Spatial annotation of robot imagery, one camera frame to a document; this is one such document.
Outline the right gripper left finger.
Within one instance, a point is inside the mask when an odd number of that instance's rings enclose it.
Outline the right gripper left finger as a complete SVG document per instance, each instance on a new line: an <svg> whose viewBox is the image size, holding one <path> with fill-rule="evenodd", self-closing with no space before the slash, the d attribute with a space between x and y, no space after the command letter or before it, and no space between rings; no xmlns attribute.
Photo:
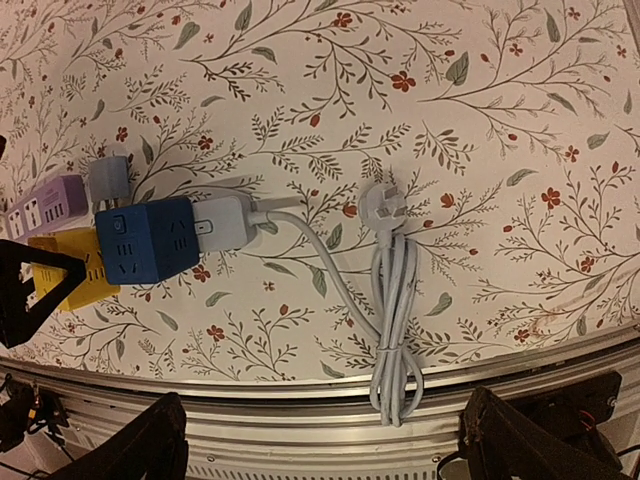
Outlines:
<svg viewBox="0 0 640 480"><path fill-rule="evenodd" d="M188 463L186 412L170 392L81 458L58 469L51 479L184 479Z"/></svg>

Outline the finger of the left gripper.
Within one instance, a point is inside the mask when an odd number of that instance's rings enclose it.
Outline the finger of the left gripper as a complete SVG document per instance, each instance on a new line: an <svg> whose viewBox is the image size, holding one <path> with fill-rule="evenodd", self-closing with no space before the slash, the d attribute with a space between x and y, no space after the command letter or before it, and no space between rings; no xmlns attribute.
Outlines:
<svg viewBox="0 0 640 480"><path fill-rule="evenodd" d="M28 342L64 298L65 287L38 300L32 306L28 298L35 292L33 278L20 278L22 264L60 263L55 254L10 240L1 240L1 344L7 349Z"/></svg>

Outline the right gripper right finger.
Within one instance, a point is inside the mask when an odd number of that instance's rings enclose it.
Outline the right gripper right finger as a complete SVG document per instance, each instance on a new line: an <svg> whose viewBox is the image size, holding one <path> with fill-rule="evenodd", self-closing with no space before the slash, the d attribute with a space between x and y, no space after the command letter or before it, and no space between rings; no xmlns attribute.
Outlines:
<svg viewBox="0 0 640 480"><path fill-rule="evenodd" d="M557 437L502 400L478 387L461 416L459 454L473 479L626 479L617 457L587 432L591 449L582 450Z"/></svg>

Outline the yellow cube plug adapter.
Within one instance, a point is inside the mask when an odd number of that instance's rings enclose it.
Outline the yellow cube plug adapter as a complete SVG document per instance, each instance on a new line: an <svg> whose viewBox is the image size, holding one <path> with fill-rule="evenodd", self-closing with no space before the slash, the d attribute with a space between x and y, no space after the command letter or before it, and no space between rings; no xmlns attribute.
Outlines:
<svg viewBox="0 0 640 480"><path fill-rule="evenodd" d="M27 244L61 258L57 264L32 265L38 300L63 285L66 296L60 298L58 309L73 311L120 293L121 287L112 285L107 279L95 228L81 227L32 236Z"/></svg>

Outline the purple power strip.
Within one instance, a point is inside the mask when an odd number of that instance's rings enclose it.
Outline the purple power strip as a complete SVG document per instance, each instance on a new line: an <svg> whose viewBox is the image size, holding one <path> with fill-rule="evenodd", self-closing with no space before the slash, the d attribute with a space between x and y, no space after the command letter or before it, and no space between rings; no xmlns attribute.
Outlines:
<svg viewBox="0 0 640 480"><path fill-rule="evenodd" d="M31 236L62 228L86 215L88 210L82 176L57 176L8 210L8 237L25 242Z"/></svg>

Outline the blue cube plug adapter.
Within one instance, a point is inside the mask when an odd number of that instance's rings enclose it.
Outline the blue cube plug adapter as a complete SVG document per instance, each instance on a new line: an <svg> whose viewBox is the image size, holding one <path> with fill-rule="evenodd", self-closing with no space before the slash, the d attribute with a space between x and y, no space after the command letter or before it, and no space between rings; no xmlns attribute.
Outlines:
<svg viewBox="0 0 640 480"><path fill-rule="evenodd" d="M199 262L192 203L175 197L95 214L95 227L112 285L157 284Z"/></svg>

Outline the small light blue adapter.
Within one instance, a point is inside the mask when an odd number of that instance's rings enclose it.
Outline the small light blue adapter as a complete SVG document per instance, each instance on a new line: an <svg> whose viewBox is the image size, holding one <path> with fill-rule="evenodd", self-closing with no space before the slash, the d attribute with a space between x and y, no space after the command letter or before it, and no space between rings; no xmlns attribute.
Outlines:
<svg viewBox="0 0 640 480"><path fill-rule="evenodd" d="M95 212L108 209L111 204L129 200L128 159L125 156L99 158L88 167L89 194Z"/></svg>

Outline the grey-blue power strip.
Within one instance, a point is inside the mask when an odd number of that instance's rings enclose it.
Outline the grey-blue power strip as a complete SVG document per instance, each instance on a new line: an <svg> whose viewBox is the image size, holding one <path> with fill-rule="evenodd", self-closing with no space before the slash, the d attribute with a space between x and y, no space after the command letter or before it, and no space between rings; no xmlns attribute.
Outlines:
<svg viewBox="0 0 640 480"><path fill-rule="evenodd" d="M241 249L257 236L257 227L249 222L253 209L248 196L212 198L192 207L201 253Z"/></svg>

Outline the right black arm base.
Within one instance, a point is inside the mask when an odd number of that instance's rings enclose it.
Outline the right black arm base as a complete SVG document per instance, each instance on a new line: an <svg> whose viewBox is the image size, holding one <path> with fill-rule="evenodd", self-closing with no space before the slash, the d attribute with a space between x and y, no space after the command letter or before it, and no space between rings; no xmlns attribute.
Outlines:
<svg viewBox="0 0 640 480"><path fill-rule="evenodd" d="M554 437L585 452L604 446L597 426L614 413L622 376L605 372L547 392L508 400Z"/></svg>

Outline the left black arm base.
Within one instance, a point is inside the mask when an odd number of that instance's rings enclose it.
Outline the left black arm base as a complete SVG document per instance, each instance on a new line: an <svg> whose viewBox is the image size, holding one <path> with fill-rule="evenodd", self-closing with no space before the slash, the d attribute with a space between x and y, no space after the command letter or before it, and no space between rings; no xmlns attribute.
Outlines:
<svg viewBox="0 0 640 480"><path fill-rule="evenodd" d="M1 452L19 446L27 435L42 429L63 445L62 428L69 428L69 417L58 394L41 389L36 384L18 381L7 373L1 383L1 393L8 399L1 402Z"/></svg>

